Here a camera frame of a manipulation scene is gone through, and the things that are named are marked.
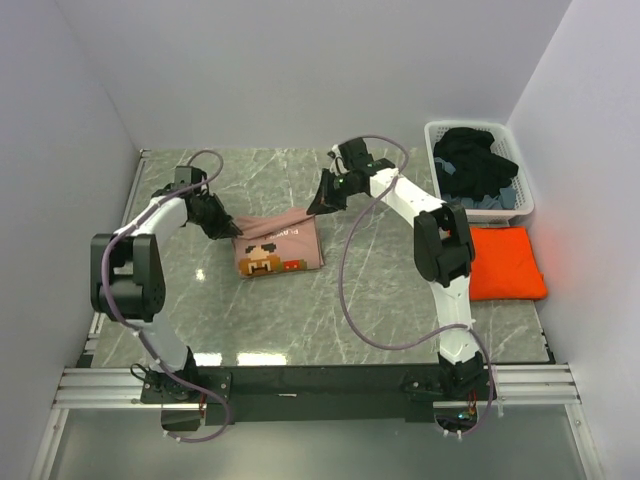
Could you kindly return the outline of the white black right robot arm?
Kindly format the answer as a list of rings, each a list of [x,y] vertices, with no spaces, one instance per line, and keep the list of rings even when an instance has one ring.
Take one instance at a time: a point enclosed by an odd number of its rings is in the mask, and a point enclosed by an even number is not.
[[[414,264],[435,300],[438,327],[430,335],[439,340],[438,392],[460,399],[490,382],[489,355],[471,314],[475,249],[463,207],[427,193],[404,176],[402,166],[374,158],[363,137],[333,146],[328,156],[331,165],[321,172],[308,214],[344,210],[349,197],[366,194],[404,219],[413,229]]]

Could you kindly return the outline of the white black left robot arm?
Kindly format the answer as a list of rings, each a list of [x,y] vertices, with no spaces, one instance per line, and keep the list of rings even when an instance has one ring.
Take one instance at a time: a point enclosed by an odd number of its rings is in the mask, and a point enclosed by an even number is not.
[[[165,377],[164,389],[179,402],[197,395],[200,378],[191,349],[165,312],[161,248],[188,224],[211,240],[241,234],[209,190],[211,181],[199,168],[177,167],[174,181],[157,191],[141,213],[113,233],[95,235],[90,245],[92,307],[135,334],[150,356],[150,370]]]

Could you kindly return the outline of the pink printed t-shirt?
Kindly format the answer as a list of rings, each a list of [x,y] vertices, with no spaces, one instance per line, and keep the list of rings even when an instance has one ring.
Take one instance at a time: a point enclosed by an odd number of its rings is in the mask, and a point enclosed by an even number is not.
[[[324,266],[314,215],[292,207],[275,216],[236,217],[242,234],[232,239],[234,264],[243,278],[317,270]]]

